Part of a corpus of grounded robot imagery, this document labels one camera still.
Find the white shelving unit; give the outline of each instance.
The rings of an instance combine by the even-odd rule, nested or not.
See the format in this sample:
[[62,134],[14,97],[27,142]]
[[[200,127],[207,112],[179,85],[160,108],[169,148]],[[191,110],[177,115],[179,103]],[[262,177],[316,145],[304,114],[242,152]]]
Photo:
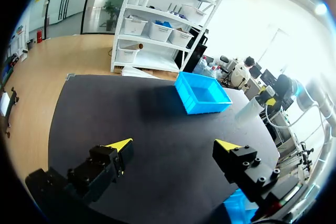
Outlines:
[[149,36],[146,35],[146,34],[142,34],[141,36],[124,34],[123,29],[119,33],[118,39],[132,40],[132,41],[137,41],[137,42],[141,42],[141,43],[150,43],[150,44],[159,45],[159,46],[162,46],[162,47],[169,47],[169,48],[173,48],[173,49],[176,49],[176,50],[190,52],[190,49],[171,44],[169,41],[162,42],[162,41],[150,39]]
[[176,16],[176,15],[171,14],[171,13],[163,12],[163,11],[161,11],[161,10],[151,9],[151,8],[143,7],[143,6],[140,6],[140,5],[130,5],[130,4],[126,6],[126,9],[141,10],[141,11],[143,11],[143,12],[147,12],[147,13],[154,13],[154,14],[157,14],[157,15],[159,15],[159,16],[166,17],[166,18],[170,18],[170,19],[173,19],[173,20],[175,20],[175,21],[184,23],[184,24],[186,24],[186,25],[188,25],[188,26],[197,28],[197,29],[199,29],[199,30],[202,29],[202,26],[199,26],[199,25],[197,25],[197,24],[194,24],[194,23],[188,21],[187,19],[180,18],[179,16]]
[[[166,0],[167,3],[170,1],[176,3],[176,0]],[[180,72],[184,69],[185,65],[187,64],[188,60],[190,59],[193,51],[195,50],[198,42],[201,39],[202,34],[205,32],[205,29],[210,22],[211,18],[213,17],[214,13],[218,9],[219,4],[222,0],[181,0],[181,5],[186,4],[184,2],[187,2],[188,4],[193,3],[196,7],[196,4],[200,5],[202,2],[209,3],[209,6],[205,9],[209,9],[213,6],[213,10],[210,14],[207,15],[207,20],[205,21],[205,24],[203,26],[200,26],[199,24],[194,24],[186,19],[182,19],[176,15],[170,14],[169,12],[164,12],[162,10],[158,9],[151,9],[148,7],[138,6],[138,5],[132,5],[130,0],[124,0],[123,4],[121,6],[117,27],[115,31],[114,36],[114,42],[113,42],[113,48],[112,48],[112,57],[111,57],[111,72],[114,71],[115,66],[131,66],[136,68],[148,68],[148,69],[155,69],[155,70],[163,70],[163,71],[170,71],[170,72]],[[180,47],[177,45],[174,45],[169,42],[162,42],[157,41],[149,38],[149,36],[143,32],[141,36],[135,36],[135,35],[127,35],[123,32],[123,21],[125,17],[125,13],[131,13],[132,11],[140,12],[142,17],[146,17],[146,15],[150,16],[149,20],[153,20],[153,17],[155,19],[162,19],[167,18],[169,20],[172,20],[176,24],[180,24],[179,26],[185,26],[187,30],[189,30],[191,27],[199,29],[201,32],[199,33],[199,36],[195,38],[195,42],[192,45],[190,49]],[[144,49],[140,50],[138,52],[135,60],[133,63],[124,63],[124,62],[116,62],[115,58],[117,55],[117,48],[118,44],[124,43],[125,41],[133,41],[134,44],[136,43],[143,43],[145,44]],[[182,61],[181,61],[181,67],[179,68],[175,61],[174,56],[177,54],[177,50],[182,51]]]

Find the metal bracket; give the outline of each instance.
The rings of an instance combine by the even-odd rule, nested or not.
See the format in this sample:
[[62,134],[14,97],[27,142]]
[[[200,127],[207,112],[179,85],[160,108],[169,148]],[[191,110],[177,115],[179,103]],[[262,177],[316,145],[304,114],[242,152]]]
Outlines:
[[75,77],[75,76],[76,76],[75,73],[68,73],[67,76],[65,77],[65,80],[68,81],[70,77]]

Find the blue plastic bin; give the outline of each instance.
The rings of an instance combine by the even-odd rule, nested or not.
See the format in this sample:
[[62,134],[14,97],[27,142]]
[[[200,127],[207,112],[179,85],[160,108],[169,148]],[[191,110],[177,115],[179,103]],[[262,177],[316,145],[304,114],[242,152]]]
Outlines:
[[180,72],[175,87],[187,114],[222,112],[232,104],[216,79]]
[[238,189],[226,201],[224,205],[227,213],[230,216],[232,224],[249,224],[251,218],[258,209],[257,204],[254,209],[245,210],[246,202],[250,203],[244,193]]

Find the black tabletop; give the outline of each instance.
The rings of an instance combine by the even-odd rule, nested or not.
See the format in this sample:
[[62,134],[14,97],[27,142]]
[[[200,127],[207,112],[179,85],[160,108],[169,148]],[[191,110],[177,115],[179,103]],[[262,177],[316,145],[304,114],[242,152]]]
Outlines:
[[128,223],[202,223],[232,194],[212,158],[215,138],[250,145],[275,166],[278,152],[260,118],[241,129],[234,115],[248,103],[226,89],[233,104],[222,113],[187,115],[174,82],[117,76],[66,81],[49,135],[49,166],[65,176],[97,144],[134,139],[124,176],[91,208]]

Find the office chair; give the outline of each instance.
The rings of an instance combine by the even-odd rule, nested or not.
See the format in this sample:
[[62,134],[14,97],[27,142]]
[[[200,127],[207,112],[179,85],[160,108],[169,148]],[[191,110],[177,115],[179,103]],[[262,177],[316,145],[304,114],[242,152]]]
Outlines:
[[222,87],[226,87],[226,88],[229,88],[229,89],[236,89],[236,90],[241,90],[242,87],[240,87],[240,85],[246,80],[245,78],[242,78],[242,81],[241,83],[235,87],[235,86],[232,86],[231,84],[231,80],[230,80],[230,75],[232,74],[233,71],[235,71],[235,67],[230,71],[230,73],[227,74],[227,76],[223,79],[223,81],[221,81],[221,86]]
[[[222,56],[220,57],[220,60],[221,60],[222,62],[224,62],[224,63],[229,63],[229,62],[230,62],[230,60],[229,60],[227,57],[225,57],[224,55],[222,55]],[[223,71],[224,73],[229,74],[229,71],[227,71],[227,69],[223,67],[223,64],[220,66],[220,69],[221,69],[221,71]]]

